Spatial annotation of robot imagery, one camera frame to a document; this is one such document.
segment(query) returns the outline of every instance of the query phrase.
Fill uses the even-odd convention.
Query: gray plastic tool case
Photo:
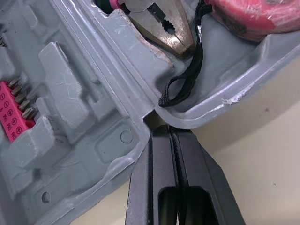
[[[183,5],[191,22],[197,0]],[[129,178],[150,137],[150,112],[198,127],[300,53],[299,32],[258,45],[206,16],[193,93],[163,109],[164,85],[189,61],[150,45],[119,10],[108,16],[92,0],[1,0],[0,30],[0,79],[20,76],[39,111],[13,143],[0,130],[0,225],[71,223]]]

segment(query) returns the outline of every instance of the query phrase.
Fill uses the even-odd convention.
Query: gray plastic
[[[190,22],[196,4],[183,1]],[[300,53],[299,32],[258,45],[206,16],[193,93],[162,109],[166,81],[189,61],[149,44],[120,10],[108,16],[92,0],[2,0],[0,35],[0,80],[20,76],[39,111],[12,144],[0,129],[0,225],[69,224],[129,178],[154,109],[173,126],[195,128]]]

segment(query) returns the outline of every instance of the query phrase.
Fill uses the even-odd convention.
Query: pliers jaw
[[[149,40],[180,58],[195,49],[195,42],[180,0],[119,0],[129,18]]]

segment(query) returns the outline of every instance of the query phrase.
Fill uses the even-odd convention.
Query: black strap
[[[212,12],[212,5],[207,5],[204,3],[204,0],[200,0],[198,3],[198,6],[195,11],[195,32],[198,34],[198,26],[201,25],[201,19],[204,15],[207,13]],[[193,59],[186,69],[181,75],[173,77],[168,84],[165,86],[165,89],[159,99],[159,106],[160,107],[170,107],[179,104],[180,102],[184,101],[189,97],[189,95],[192,92],[192,89],[195,85],[196,79],[201,71],[202,67],[202,61],[203,61],[203,48],[202,43],[197,35],[197,45],[196,50],[193,55]],[[185,80],[181,90],[177,94],[177,96],[173,99],[169,98],[169,88],[172,83],[174,83],[177,80]]]

